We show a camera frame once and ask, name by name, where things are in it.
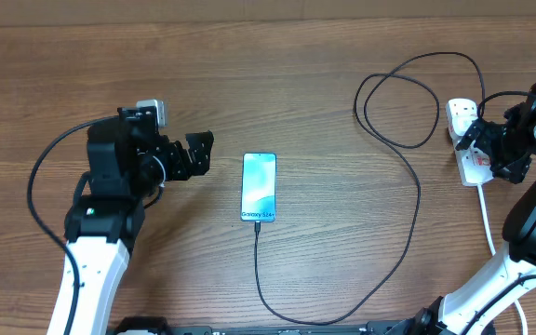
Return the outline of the white power strip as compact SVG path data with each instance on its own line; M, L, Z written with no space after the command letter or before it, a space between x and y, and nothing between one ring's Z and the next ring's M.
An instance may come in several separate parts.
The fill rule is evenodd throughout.
M452 114L458 116L470 115L474 120L477 119L476 103L473 100L463 98L451 99L447 102L445 110L448 122ZM458 141L452 141L454 148L457 143ZM473 144L464 151L454 149L454 153L463 186L483 185L493 179L489 157L475 148Z

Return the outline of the blue Galaxy smartphone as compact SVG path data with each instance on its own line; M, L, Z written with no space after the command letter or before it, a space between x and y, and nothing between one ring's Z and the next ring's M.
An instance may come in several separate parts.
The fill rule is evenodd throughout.
M241 188L241 221L272 222L276 218L276 155L245 153Z

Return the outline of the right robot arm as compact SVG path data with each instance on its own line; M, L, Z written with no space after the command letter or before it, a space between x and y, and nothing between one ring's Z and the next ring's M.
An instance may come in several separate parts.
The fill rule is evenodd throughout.
M525 101L508 109L505 123L484 119L482 104L454 99L446 106L462 182L524 180L536 155L536 84ZM536 181L507 215L502 247L469 281L437 298L412 318L389 328L391 334L490 334L492 320L536 288Z

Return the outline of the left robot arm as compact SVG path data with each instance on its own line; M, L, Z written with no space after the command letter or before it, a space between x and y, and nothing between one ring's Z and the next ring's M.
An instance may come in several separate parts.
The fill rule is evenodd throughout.
M123 107L87 129L89 170L64 220L68 251L50 334L103 334L115 293L145 219L145 199L168 181L208 172L214 137L190 133L185 143L160 133L164 110Z

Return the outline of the white charger plug adapter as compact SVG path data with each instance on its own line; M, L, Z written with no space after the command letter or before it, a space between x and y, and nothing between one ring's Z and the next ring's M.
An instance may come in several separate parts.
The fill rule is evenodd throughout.
M474 118L470 115L458 116L452 114L449 121L449 135L453 141L459 141L472 125Z

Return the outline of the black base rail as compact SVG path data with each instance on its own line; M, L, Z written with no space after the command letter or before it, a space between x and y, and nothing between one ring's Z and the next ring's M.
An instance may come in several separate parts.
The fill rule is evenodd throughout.
M175 327L164 317L135 316L124 318L118 326L106 330L106 335L165 334L165 335L384 335L411 334L413 319L403 321L369 321L365 325L330 325L290 327L212 328L210 326Z

